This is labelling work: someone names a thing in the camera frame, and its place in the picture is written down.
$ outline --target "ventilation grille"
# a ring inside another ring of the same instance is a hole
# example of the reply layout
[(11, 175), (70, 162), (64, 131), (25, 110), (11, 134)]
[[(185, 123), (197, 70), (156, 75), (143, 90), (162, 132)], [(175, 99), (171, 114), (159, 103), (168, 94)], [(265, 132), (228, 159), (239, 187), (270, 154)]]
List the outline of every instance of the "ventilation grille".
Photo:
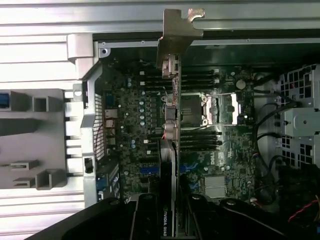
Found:
[[(286, 97), (297, 101), (299, 99), (310, 98), (312, 96), (311, 77), (311, 67), (290, 72), (284, 75), (284, 80), (281, 81), (280, 91)], [(286, 100), (281, 99), (281, 105), (287, 103)]]
[(105, 155), (102, 97), (95, 94), (95, 120), (93, 124), (93, 150), (96, 160)]
[(282, 147), (289, 149), (290, 148), (290, 139), (292, 139), (292, 137), (290, 136), (283, 136), (282, 137)]
[(300, 154), (298, 154), (298, 167), (302, 168), (305, 164), (312, 164), (312, 146), (300, 144)]
[(287, 164), (296, 167), (296, 155), (293, 152), (283, 150), (282, 156)]

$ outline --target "green circuit board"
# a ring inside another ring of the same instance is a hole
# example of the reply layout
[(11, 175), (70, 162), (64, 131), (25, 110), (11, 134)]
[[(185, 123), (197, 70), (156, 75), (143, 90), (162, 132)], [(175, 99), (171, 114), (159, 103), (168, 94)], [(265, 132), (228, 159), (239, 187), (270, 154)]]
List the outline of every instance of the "green circuit board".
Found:
[[(164, 133), (164, 99), (170, 97), (171, 83), (150, 69), (106, 76), (107, 152), (118, 159), (120, 194), (126, 199), (148, 192), (149, 174), (157, 174), (157, 140)], [(237, 81), (251, 78), (240, 67), (197, 74), (182, 68), (180, 169), (195, 193), (210, 190), (217, 200), (246, 201), (253, 192), (254, 96), (250, 88), (236, 87)], [(211, 177), (222, 177), (222, 185), (211, 185)]]

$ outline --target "cable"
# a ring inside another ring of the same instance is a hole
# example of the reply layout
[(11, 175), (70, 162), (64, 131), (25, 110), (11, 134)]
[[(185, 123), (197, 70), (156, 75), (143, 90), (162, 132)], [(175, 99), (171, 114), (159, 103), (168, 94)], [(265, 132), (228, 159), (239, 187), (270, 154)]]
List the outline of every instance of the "cable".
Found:
[(258, 191), (260, 191), (261, 189), (265, 189), (265, 188), (269, 188), (269, 187), (273, 187), (273, 186), (274, 186), (274, 184), (269, 184), (269, 185), (260, 186), (260, 187), (258, 187), (257, 189), (255, 189), (254, 191), (255, 191), (255, 192), (258, 192)]
[(282, 112), (282, 111), (284, 111), (284, 110), (287, 110), (287, 109), (292, 109), (292, 108), (294, 108), (294, 107), (297, 106), (297, 105), (298, 105), (298, 102), (292, 101), (292, 102), (290, 102), (290, 103), (288, 103), (288, 104), (286, 104), (286, 105), (284, 105), (284, 106), (282, 106), (282, 107), (279, 107), (279, 108), (273, 110), (272, 112), (270, 112), (269, 114), (267, 114), (264, 118), (262, 118), (260, 122), (258, 122), (258, 123), (256, 124), (256, 126), (255, 126), (256, 131), (258, 130), (258, 128), (259, 128), (265, 121), (267, 121), (267, 120), (268, 120), (269, 118), (271, 118), (273, 115), (276, 115), (276, 114), (278, 114), (278, 113), (280, 113), (280, 112)]
[(275, 106), (275, 108), (278, 108), (278, 106), (279, 106), (279, 105), (278, 105), (277, 103), (275, 103), (275, 102), (266, 103), (265, 105), (263, 105), (263, 106), (260, 108), (260, 110), (258, 111), (258, 113), (257, 113), (256, 115), (259, 116), (259, 115), (261, 114), (262, 110), (264, 109), (264, 107), (270, 106), (270, 105)]
[(318, 200), (313, 200), (312, 202), (310, 202), (309, 204), (305, 205), (303, 208), (301, 208), (299, 211), (297, 211), (295, 214), (293, 214), (291, 217), (289, 217), (288, 219), (288, 223), (294, 219), (299, 213), (302, 213), (303, 211), (305, 211), (307, 208), (309, 208), (310, 206), (312, 206), (315, 203), (319, 203)]
[(282, 99), (284, 99), (288, 103), (294, 102), (294, 100), (292, 100), (290, 97), (287, 97), (287, 96), (283, 95), (282, 93), (277, 92), (277, 91), (273, 91), (273, 90), (258, 90), (258, 89), (254, 89), (253, 92), (257, 93), (257, 94), (274, 94), (274, 95), (277, 95), (277, 96), (281, 97)]
[(271, 171), (272, 166), (274, 164), (274, 162), (277, 160), (277, 158), (283, 158), (283, 156), (281, 155), (275, 155), (271, 158), (270, 162), (269, 162), (269, 170)]
[(264, 76), (262, 78), (260, 78), (259, 80), (254, 81), (254, 83), (252, 84), (252, 86), (255, 88), (257, 86), (261, 86), (266, 84), (267, 82), (273, 80), (276, 76), (278, 76), (278, 74), (270, 74), (268, 76)]
[(318, 198), (318, 195), (315, 195), (315, 198), (318, 200), (319, 211), (318, 211), (317, 215), (315, 216), (315, 218), (313, 220), (314, 222), (320, 219), (320, 200)]
[(274, 138), (276, 138), (276, 139), (281, 138), (281, 135), (278, 134), (278, 133), (275, 133), (275, 132), (265, 132), (265, 133), (261, 134), (260, 136), (258, 136), (256, 140), (258, 141), (258, 140), (260, 140), (261, 138), (266, 137), (266, 136), (271, 136), (271, 137), (274, 137)]
[(259, 130), (259, 127), (265, 122), (267, 121), (269, 118), (271, 118), (273, 115), (277, 114), (277, 113), (280, 113), (284, 110), (287, 110), (287, 109), (291, 109), (293, 107), (295, 107), (298, 103), (293, 101), (293, 102), (290, 102), (288, 103), (287, 105), (284, 105), (282, 107), (279, 107), (275, 110), (273, 110), (272, 112), (270, 112), (269, 114), (267, 114), (263, 119), (261, 119), (261, 121), (259, 121), (256, 125), (255, 125), (255, 128), (253, 130), (253, 139), (254, 139), (254, 142), (255, 142), (255, 148), (257, 150), (257, 153), (262, 161), (262, 164), (263, 166), (266, 168), (266, 169), (269, 169), (266, 162), (263, 160), (262, 156), (261, 156), (261, 153), (260, 153), (260, 150), (259, 150), (259, 146), (258, 146), (258, 130)]

